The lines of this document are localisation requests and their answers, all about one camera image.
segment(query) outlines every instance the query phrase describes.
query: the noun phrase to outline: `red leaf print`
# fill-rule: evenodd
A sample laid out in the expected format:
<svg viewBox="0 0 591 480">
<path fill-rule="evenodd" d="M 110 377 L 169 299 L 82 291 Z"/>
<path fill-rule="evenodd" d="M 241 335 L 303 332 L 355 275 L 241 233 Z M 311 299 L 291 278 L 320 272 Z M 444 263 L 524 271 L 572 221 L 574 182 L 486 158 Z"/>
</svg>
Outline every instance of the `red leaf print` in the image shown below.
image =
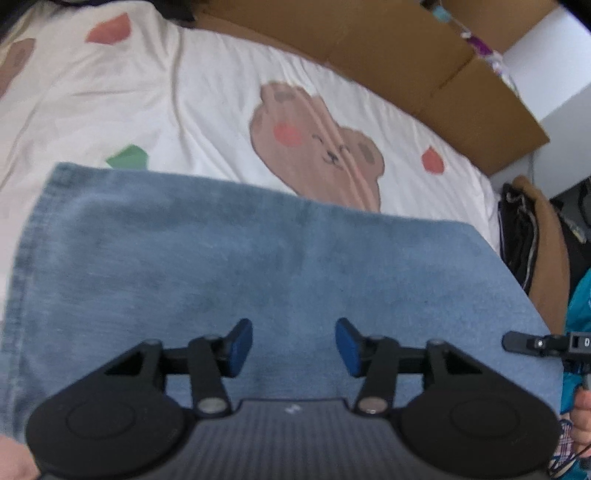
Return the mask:
<svg viewBox="0 0 591 480">
<path fill-rule="evenodd" d="M 114 45 L 131 35 L 131 21 L 128 14 L 122 14 L 97 24 L 86 36 L 86 43 Z"/>
<path fill-rule="evenodd" d="M 423 161 L 423 168 L 425 171 L 429 173 L 433 173 L 435 175 L 441 175 L 445 171 L 445 165 L 443 163 L 443 159 L 441 155 L 435 151 L 433 147 L 429 147 L 423 156 L 421 157 Z"/>
</svg>

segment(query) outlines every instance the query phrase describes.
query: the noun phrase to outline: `plaid fabric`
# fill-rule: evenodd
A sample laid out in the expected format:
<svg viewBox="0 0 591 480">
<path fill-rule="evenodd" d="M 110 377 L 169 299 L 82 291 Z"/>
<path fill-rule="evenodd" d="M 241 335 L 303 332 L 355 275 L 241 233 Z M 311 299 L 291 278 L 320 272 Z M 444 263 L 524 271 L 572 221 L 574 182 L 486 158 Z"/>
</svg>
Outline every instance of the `plaid fabric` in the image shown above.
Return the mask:
<svg viewBox="0 0 591 480">
<path fill-rule="evenodd" d="M 562 418 L 560 419 L 560 427 L 560 440 L 558 441 L 558 446 L 556 447 L 556 451 L 554 452 L 552 461 L 550 462 L 551 469 L 554 469 L 566 462 L 569 457 L 574 454 L 574 442 L 570 436 L 570 432 L 573 429 L 573 423 L 570 421 L 568 414 L 562 415 Z M 564 468 L 561 468 L 559 471 L 553 473 L 552 478 L 558 478 L 564 475 L 573 465 L 574 462 L 570 462 L 568 465 L 565 465 Z"/>
</svg>

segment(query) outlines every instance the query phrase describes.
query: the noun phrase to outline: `circular pad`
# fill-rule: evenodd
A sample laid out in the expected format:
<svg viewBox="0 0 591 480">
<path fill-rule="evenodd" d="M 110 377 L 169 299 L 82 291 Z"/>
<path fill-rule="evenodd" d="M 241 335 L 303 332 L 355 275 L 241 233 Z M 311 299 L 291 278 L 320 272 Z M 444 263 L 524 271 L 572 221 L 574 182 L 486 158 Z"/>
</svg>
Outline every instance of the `circular pad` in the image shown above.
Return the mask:
<svg viewBox="0 0 591 480">
<path fill-rule="evenodd" d="M 82 398 L 66 391 L 33 412 L 26 435 L 42 471 L 85 480 L 141 472 L 166 457 L 183 432 L 182 409 L 156 390 Z"/>
<path fill-rule="evenodd" d="M 548 464 L 556 415 L 518 391 L 427 390 L 403 409 L 405 443 L 436 468 L 471 478 L 509 478 Z"/>
</svg>

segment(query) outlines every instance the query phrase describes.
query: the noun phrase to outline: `white bed sheet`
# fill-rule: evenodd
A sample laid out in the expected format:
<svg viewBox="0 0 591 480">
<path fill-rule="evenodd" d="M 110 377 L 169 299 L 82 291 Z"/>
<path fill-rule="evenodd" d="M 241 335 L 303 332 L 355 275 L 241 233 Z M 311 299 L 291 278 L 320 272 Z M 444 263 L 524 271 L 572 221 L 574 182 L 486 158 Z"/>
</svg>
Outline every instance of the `white bed sheet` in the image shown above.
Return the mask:
<svg viewBox="0 0 591 480">
<path fill-rule="evenodd" d="M 85 42 L 97 23 L 123 14 L 128 38 Z M 268 82 L 320 96 L 336 124 L 373 141 L 385 163 L 378 179 L 382 213 L 466 222 L 499 251 L 489 180 L 423 124 L 329 69 L 178 27 L 147 2 L 85 9 L 41 2 L 2 44 L 0 60 L 25 38 L 35 39 L 34 51 L 0 99 L 2 311 L 18 238 L 55 163 L 110 168 L 107 159 L 135 145 L 147 154 L 149 170 L 294 193 L 251 142 L 249 126 Z M 429 148 L 443 161 L 443 174 L 424 167 Z"/>
</svg>

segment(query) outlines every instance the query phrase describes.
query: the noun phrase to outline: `brown cushion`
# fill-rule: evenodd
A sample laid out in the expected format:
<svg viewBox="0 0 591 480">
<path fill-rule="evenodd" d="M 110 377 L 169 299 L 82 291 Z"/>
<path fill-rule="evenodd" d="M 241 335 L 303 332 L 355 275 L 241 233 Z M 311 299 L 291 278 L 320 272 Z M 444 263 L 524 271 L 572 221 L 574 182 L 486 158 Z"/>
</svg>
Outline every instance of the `brown cushion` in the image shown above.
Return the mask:
<svg viewBox="0 0 591 480">
<path fill-rule="evenodd" d="M 562 334 L 569 305 L 570 266 L 560 221 L 548 199 L 526 177 L 517 177 L 513 186 L 534 201 L 540 234 L 530 300 L 550 332 Z"/>
</svg>

